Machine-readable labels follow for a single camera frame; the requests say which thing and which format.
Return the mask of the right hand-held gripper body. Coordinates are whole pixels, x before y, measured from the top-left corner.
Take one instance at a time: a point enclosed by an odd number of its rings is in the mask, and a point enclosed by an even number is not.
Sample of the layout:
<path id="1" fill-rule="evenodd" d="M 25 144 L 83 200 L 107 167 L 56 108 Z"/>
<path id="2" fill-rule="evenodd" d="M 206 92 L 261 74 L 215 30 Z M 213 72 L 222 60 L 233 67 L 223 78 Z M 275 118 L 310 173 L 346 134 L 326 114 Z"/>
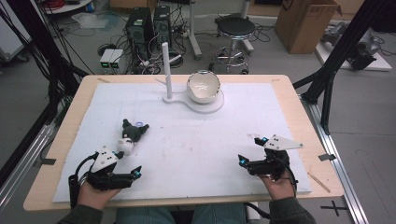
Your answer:
<path id="1" fill-rule="evenodd" d="M 268 138 L 268 142 L 263 146 L 265 159 L 250 161 L 247 172 L 250 175 L 270 175 L 278 180 L 284 171 L 290 167 L 290 157 L 287 151 L 303 146 L 302 143 L 274 134 L 271 138 Z"/>

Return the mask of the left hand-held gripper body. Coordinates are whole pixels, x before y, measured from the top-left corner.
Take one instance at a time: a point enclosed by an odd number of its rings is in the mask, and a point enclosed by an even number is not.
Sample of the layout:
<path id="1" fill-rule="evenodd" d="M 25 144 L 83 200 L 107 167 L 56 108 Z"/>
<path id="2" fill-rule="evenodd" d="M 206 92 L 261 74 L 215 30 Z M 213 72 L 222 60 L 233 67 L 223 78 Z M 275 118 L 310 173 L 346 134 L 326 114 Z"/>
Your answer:
<path id="1" fill-rule="evenodd" d="M 89 172 L 87 181 L 99 190 L 125 189 L 131 187 L 134 180 L 131 174 L 116 175 L 113 173 L 119 159 L 113 150 L 103 147 L 97 154 Z"/>

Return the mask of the black and white plush toy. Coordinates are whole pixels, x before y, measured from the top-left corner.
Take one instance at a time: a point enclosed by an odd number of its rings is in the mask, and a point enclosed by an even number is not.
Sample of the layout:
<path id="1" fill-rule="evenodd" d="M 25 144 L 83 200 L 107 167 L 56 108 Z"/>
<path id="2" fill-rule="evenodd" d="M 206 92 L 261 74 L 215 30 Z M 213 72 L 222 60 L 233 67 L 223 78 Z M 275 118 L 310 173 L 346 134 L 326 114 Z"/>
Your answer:
<path id="1" fill-rule="evenodd" d="M 147 132 L 148 128 L 148 124 L 134 126 L 128 119 L 124 119 L 122 121 L 121 139 L 118 140 L 118 151 L 123 152 L 126 156 L 130 156 L 134 145 Z"/>

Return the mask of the white bowl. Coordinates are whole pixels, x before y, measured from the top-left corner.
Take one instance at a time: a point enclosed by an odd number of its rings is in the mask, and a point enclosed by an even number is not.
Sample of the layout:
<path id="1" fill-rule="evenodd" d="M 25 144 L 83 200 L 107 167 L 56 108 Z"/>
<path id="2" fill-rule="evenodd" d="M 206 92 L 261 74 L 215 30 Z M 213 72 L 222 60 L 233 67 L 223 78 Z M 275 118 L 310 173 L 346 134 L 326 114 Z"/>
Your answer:
<path id="1" fill-rule="evenodd" d="M 211 71 L 200 70 L 191 74 L 187 81 L 187 94 L 198 104 L 209 104 L 216 100 L 220 82 Z"/>

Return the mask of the person's left hand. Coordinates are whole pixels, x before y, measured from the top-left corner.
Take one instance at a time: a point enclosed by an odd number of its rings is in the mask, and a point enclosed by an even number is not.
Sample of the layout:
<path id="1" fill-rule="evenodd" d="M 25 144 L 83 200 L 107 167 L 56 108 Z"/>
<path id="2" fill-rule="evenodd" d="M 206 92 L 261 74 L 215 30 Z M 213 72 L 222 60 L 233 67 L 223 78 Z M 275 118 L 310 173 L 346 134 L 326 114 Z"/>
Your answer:
<path id="1" fill-rule="evenodd" d="M 90 183 L 84 182 L 79 191 L 78 204 L 103 210 L 106 204 L 120 192 L 119 189 L 99 190 Z"/>

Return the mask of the person's right hand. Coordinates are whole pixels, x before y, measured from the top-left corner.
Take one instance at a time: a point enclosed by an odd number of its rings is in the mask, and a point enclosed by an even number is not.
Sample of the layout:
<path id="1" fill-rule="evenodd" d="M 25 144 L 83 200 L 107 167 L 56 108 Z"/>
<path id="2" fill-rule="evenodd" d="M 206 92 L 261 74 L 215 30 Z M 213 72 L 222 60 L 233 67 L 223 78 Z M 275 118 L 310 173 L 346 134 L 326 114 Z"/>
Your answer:
<path id="1" fill-rule="evenodd" d="M 294 187 L 290 182 L 288 174 L 283 174 L 278 180 L 274 180 L 268 175 L 260 175 L 260 180 L 266 187 L 271 199 L 278 201 L 295 196 Z"/>

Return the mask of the person's left leg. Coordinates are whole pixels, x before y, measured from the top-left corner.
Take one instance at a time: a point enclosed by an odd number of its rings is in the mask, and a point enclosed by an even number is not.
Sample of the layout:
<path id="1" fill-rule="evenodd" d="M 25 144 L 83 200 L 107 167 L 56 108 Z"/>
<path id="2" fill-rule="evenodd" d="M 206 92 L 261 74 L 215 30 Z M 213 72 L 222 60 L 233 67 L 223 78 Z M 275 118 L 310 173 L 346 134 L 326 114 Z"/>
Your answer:
<path id="1" fill-rule="evenodd" d="M 176 224 L 170 211 L 163 207 L 121 208 L 116 224 Z"/>

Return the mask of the person's leg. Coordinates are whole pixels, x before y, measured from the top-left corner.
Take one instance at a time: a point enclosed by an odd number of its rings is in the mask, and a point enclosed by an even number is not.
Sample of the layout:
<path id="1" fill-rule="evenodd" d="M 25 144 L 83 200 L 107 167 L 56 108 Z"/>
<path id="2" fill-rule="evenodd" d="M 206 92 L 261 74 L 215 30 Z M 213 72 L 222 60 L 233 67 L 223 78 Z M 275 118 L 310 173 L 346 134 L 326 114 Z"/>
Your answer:
<path id="1" fill-rule="evenodd" d="M 163 207 L 121 208 L 116 224 L 176 224 L 170 211 Z"/>
<path id="2" fill-rule="evenodd" d="M 213 203 L 197 205 L 191 224 L 246 224 L 242 203 Z"/>

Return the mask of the wooden table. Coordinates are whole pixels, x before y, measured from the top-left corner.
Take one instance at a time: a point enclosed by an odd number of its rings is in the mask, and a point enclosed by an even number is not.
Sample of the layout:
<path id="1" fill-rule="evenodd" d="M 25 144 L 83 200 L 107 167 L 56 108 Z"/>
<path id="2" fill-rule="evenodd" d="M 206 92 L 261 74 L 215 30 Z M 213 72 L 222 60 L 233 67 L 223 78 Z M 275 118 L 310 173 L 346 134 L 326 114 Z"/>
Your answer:
<path id="1" fill-rule="evenodd" d="M 321 161 L 318 156 L 324 149 L 305 110 L 291 85 L 290 79 L 284 75 L 222 75 L 219 78 L 221 86 L 224 83 L 269 83 L 273 86 L 276 98 L 280 104 L 290 130 L 292 139 L 304 146 L 290 151 L 290 166 L 298 181 L 297 196 L 300 199 L 338 197 L 343 194 L 343 188 L 331 164 Z M 56 203 L 53 197 L 62 177 L 65 159 L 77 136 L 78 128 L 91 103 L 96 87 L 102 83 L 160 83 L 163 76 L 88 76 L 84 77 L 78 92 L 67 111 L 64 121 L 49 149 L 49 156 L 56 159 L 54 165 L 44 165 L 40 168 L 23 207 L 27 211 L 49 211 L 66 209 L 66 202 Z M 331 193 L 320 187 L 307 173 L 324 179 Z M 121 200 L 116 196 L 111 202 L 113 207 L 178 205 L 198 203 L 230 203 L 266 201 L 264 195 L 242 196 L 211 196 L 181 199 L 151 199 L 151 200 Z"/>

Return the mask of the white foam mat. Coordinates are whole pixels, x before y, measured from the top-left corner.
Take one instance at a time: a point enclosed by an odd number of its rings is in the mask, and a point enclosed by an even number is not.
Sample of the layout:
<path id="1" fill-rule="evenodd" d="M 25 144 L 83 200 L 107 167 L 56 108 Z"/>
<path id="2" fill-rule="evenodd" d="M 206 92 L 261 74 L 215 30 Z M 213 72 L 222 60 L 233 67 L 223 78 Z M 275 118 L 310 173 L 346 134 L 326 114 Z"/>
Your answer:
<path id="1" fill-rule="evenodd" d="M 199 114 L 182 104 L 165 103 L 165 87 L 160 83 L 98 85 L 65 159 L 53 200 L 68 201 L 67 178 L 77 169 L 89 168 L 86 157 L 103 147 L 117 148 L 125 119 L 149 128 L 131 155 L 117 163 L 118 174 L 135 167 L 142 173 L 119 199 L 266 194 L 260 179 L 240 167 L 238 158 L 263 159 L 263 148 L 254 142 L 257 137 L 291 137 L 275 90 L 269 83 L 224 83 L 221 89 L 223 107 Z"/>

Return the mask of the thin wooden stick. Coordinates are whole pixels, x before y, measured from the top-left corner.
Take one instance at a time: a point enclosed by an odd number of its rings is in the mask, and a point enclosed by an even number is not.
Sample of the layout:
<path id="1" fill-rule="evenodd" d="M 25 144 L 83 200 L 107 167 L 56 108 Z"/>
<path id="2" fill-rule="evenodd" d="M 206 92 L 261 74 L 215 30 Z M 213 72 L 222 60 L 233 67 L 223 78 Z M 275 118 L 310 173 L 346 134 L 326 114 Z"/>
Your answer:
<path id="1" fill-rule="evenodd" d="M 328 187 L 328 183 L 321 178 L 311 174 L 310 172 L 307 173 L 320 187 L 322 187 L 326 192 L 331 193 L 331 189 Z"/>

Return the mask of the person's right leg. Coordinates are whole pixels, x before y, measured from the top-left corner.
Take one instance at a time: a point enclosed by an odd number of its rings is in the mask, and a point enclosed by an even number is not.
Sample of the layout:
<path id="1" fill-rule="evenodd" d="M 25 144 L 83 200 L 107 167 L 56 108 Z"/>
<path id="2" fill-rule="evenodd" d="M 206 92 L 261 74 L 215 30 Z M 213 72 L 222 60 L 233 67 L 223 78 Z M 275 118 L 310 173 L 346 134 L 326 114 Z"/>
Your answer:
<path id="1" fill-rule="evenodd" d="M 246 224 L 242 203 L 213 203 L 197 205 L 191 224 Z"/>

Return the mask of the small white power supply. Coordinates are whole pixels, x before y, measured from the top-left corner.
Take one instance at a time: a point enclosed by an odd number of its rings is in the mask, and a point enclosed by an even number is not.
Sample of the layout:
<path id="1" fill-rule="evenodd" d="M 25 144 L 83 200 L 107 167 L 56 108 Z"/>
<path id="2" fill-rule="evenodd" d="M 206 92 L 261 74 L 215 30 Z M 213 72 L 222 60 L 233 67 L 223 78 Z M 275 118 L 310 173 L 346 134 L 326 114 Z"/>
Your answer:
<path id="1" fill-rule="evenodd" d="M 114 49 L 109 63 L 112 69 L 121 69 L 124 66 L 123 50 Z"/>
<path id="2" fill-rule="evenodd" d="M 108 70 L 110 68 L 110 60 L 113 55 L 113 49 L 106 49 L 100 59 L 100 65 L 104 70 Z"/>

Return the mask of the white stand with pole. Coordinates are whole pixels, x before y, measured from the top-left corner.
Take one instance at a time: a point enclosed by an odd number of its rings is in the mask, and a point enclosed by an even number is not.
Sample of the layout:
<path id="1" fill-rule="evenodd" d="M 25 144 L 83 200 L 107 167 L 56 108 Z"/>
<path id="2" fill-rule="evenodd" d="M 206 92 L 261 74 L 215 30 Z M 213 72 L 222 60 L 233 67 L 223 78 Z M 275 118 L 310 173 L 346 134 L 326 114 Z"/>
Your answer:
<path id="1" fill-rule="evenodd" d="M 219 111 L 223 107 L 224 93 L 221 90 L 221 84 L 220 84 L 220 91 L 216 100 L 209 104 L 198 104 L 188 96 L 187 94 L 188 78 L 186 81 L 186 90 L 181 92 L 173 91 L 170 63 L 175 61 L 176 59 L 179 59 L 181 55 L 178 54 L 176 57 L 170 58 L 167 42 L 164 42 L 162 44 L 162 55 L 163 55 L 164 75 L 165 75 L 165 82 L 163 84 L 166 86 L 166 94 L 163 96 L 163 101 L 166 104 L 183 104 L 186 107 L 188 107 L 191 111 L 199 114 L 212 114 Z"/>

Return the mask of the white desk leg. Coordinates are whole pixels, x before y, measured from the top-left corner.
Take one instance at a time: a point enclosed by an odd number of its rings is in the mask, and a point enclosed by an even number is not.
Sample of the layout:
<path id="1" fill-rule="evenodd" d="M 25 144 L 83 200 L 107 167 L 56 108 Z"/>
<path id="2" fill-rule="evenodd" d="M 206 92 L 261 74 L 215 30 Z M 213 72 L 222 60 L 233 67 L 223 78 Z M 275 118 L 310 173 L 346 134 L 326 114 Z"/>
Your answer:
<path id="1" fill-rule="evenodd" d="M 191 43 L 191 48 L 193 51 L 194 59 L 195 60 L 200 60 L 202 58 L 202 51 L 201 48 L 198 44 L 198 41 L 195 36 L 195 0 L 189 0 L 190 6 L 189 6 L 189 22 L 190 22 L 190 28 L 188 31 L 188 38 Z"/>
<path id="2" fill-rule="evenodd" d="M 248 19 L 248 8 L 250 6 L 250 1 L 251 0 L 243 0 L 242 6 L 241 6 L 241 12 L 240 12 L 240 17 L 243 20 L 243 44 L 247 50 L 248 53 L 251 53 L 254 51 L 254 48 L 252 47 L 251 43 L 248 41 L 248 39 L 253 35 L 253 24 L 251 21 Z"/>

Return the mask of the black round stool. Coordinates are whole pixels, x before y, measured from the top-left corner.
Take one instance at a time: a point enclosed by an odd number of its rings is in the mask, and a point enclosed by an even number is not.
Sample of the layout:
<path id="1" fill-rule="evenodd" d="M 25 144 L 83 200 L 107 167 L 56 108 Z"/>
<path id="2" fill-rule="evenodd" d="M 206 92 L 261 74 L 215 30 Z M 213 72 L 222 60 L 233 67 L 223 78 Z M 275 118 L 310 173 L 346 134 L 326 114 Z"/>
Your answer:
<path id="1" fill-rule="evenodd" d="M 243 20 L 239 17 L 223 17 L 218 21 L 219 36 L 227 36 L 231 39 L 229 46 L 224 46 L 218 49 L 215 56 L 212 58 L 208 70 L 213 72 L 216 64 L 225 66 L 226 72 L 229 72 L 233 67 L 241 67 L 242 75 L 248 73 L 248 55 L 237 47 L 239 42 L 243 40 Z M 253 35 L 255 33 L 255 25 L 253 22 Z"/>

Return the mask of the cardboard box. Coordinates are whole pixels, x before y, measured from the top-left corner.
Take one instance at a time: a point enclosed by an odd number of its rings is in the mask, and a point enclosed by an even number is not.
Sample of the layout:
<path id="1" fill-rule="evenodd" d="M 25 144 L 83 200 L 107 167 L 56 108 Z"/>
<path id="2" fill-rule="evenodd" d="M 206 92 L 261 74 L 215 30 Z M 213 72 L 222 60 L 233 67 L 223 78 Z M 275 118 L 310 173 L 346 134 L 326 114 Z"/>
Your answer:
<path id="1" fill-rule="evenodd" d="M 283 0 L 275 31 L 288 53 L 310 54 L 335 13 L 342 10 L 334 0 Z"/>

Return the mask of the large black computer tower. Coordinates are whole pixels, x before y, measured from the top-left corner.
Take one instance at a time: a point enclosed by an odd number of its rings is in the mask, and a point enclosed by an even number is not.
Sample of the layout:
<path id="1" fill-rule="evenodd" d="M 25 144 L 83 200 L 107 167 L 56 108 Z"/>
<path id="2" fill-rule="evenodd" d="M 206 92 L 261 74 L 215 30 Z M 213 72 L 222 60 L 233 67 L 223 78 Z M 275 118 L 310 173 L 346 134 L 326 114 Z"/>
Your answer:
<path id="1" fill-rule="evenodd" d="M 154 37 L 150 8 L 134 7 L 125 29 L 133 52 L 142 60 L 149 60 L 153 49 L 150 40 Z"/>

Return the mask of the grey robot device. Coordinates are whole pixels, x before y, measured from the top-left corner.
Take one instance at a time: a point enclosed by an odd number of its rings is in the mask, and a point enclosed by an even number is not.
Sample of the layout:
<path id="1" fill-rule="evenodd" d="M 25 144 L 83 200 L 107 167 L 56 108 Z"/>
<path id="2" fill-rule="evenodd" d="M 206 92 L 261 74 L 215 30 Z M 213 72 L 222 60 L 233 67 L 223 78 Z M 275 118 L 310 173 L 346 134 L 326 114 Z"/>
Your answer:
<path id="1" fill-rule="evenodd" d="M 338 24 L 330 24 L 322 35 L 321 43 L 330 43 L 333 47 L 343 36 L 348 27 L 348 23 L 340 21 Z M 373 36 L 369 31 L 366 31 L 354 47 L 351 53 L 347 56 L 346 61 L 355 70 L 363 70 L 370 63 L 375 61 L 374 55 L 380 50 L 379 38 Z"/>

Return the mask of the white board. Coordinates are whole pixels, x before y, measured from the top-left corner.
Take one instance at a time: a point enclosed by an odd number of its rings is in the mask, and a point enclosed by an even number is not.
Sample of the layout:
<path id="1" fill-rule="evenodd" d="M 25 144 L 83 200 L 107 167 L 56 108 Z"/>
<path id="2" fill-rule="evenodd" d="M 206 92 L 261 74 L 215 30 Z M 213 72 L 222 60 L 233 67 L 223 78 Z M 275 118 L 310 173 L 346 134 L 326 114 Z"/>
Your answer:
<path id="1" fill-rule="evenodd" d="M 333 46 L 330 43 L 319 42 L 316 46 L 316 54 L 321 63 L 325 63 L 329 58 Z M 392 67 L 383 59 L 381 55 L 376 53 L 374 55 L 375 60 L 371 62 L 367 67 L 364 68 L 365 71 L 384 71 L 388 72 Z"/>

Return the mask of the slim black computer tower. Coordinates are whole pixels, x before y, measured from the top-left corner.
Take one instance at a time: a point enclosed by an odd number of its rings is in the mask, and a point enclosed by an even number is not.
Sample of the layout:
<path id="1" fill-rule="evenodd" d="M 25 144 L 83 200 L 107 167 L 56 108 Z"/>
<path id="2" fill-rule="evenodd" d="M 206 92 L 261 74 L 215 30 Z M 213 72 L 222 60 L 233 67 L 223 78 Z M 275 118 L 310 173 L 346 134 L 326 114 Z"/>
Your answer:
<path id="1" fill-rule="evenodd" d="M 157 42 L 157 49 L 160 49 L 164 42 L 169 46 L 172 45 L 171 40 L 171 22 L 170 22 L 170 7 L 156 6 L 154 11 L 154 31 Z"/>

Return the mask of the clear plastic sheet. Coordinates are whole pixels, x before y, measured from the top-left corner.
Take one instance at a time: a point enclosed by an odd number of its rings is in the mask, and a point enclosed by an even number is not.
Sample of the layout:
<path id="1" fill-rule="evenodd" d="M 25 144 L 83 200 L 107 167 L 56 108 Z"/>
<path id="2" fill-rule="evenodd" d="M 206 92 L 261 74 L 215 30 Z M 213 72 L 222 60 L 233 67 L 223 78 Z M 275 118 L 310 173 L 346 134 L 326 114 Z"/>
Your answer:
<path id="1" fill-rule="evenodd" d="M 81 29 L 100 29 L 105 31 L 116 27 L 120 22 L 120 17 L 111 12 L 99 14 L 81 12 L 73 15 L 71 19 L 77 22 Z"/>

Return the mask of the round white table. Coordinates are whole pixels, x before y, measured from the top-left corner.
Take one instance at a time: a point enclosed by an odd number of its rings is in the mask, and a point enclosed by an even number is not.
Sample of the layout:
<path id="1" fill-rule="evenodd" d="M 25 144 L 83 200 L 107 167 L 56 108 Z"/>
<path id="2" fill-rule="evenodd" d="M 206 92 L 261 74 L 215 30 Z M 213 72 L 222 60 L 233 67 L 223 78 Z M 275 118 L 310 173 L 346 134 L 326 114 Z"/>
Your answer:
<path id="1" fill-rule="evenodd" d="M 92 0 L 79 0 L 78 4 L 68 4 L 66 0 L 43 0 L 39 5 L 47 12 L 59 14 L 81 9 L 90 4 Z"/>

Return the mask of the aluminium rail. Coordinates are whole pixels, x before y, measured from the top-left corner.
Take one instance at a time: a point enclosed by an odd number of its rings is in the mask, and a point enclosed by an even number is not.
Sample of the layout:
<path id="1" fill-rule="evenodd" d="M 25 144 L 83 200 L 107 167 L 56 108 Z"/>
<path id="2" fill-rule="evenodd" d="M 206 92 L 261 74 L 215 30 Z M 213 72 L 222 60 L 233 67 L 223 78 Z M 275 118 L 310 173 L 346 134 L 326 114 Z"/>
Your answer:
<path id="1" fill-rule="evenodd" d="M 13 194 L 38 158 L 41 150 L 50 141 L 54 130 L 55 126 L 53 124 L 44 125 L 28 145 L 27 151 L 23 153 L 16 167 L 7 178 L 5 185 L 0 188 L 0 210 L 6 208 Z"/>
<path id="2" fill-rule="evenodd" d="M 368 218 L 363 210 L 363 207 L 361 206 L 358 195 L 353 188 L 353 185 L 347 174 L 347 170 L 343 164 L 343 161 L 338 153 L 336 145 L 332 140 L 331 135 L 326 133 L 325 129 L 320 125 L 321 112 L 319 107 L 317 105 L 311 105 L 303 99 L 301 99 L 301 102 L 308 117 L 311 119 L 318 138 L 321 144 L 324 146 L 326 154 L 330 157 L 330 163 L 343 186 L 343 198 L 346 202 L 347 211 L 349 212 L 353 223 L 369 224 Z"/>

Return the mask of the black metal frame strut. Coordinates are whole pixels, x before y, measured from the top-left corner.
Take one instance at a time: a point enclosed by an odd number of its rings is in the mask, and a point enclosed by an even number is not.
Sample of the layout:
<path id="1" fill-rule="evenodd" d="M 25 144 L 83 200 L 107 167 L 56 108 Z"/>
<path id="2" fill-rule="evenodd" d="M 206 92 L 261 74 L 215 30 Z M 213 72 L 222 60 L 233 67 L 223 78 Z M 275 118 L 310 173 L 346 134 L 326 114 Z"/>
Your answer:
<path id="1" fill-rule="evenodd" d="M 335 76 L 349 54 L 363 38 L 364 33 L 371 27 L 390 1 L 392 0 L 364 0 L 325 63 L 312 75 L 292 84 L 294 89 L 299 89 L 310 83 L 308 90 L 302 94 L 303 100 L 310 105 L 316 105 L 319 96 L 324 94 L 319 125 L 327 135 L 330 134 L 329 118 Z"/>

